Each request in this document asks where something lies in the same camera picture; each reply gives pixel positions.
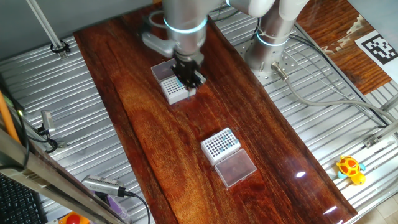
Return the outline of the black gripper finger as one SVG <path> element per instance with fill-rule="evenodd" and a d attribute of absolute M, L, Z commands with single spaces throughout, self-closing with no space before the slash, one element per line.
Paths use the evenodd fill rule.
<path fill-rule="evenodd" d="M 184 77 L 180 77 L 180 82 L 187 91 L 192 91 L 195 88 L 195 86 L 190 83 L 190 80 Z"/>
<path fill-rule="evenodd" d="M 202 86 L 206 82 L 206 76 L 204 76 L 197 70 L 194 71 L 193 79 L 196 86 Z"/>

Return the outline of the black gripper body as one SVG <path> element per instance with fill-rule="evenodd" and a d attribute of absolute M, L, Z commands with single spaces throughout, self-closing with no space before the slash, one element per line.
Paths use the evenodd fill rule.
<path fill-rule="evenodd" d="M 187 78 L 188 75 L 196 75 L 197 77 L 203 78 L 204 75 L 200 73 L 200 68 L 204 61 L 204 56 L 194 57 L 179 57 L 174 55 L 175 64 L 170 68 L 173 73 L 178 77 Z"/>

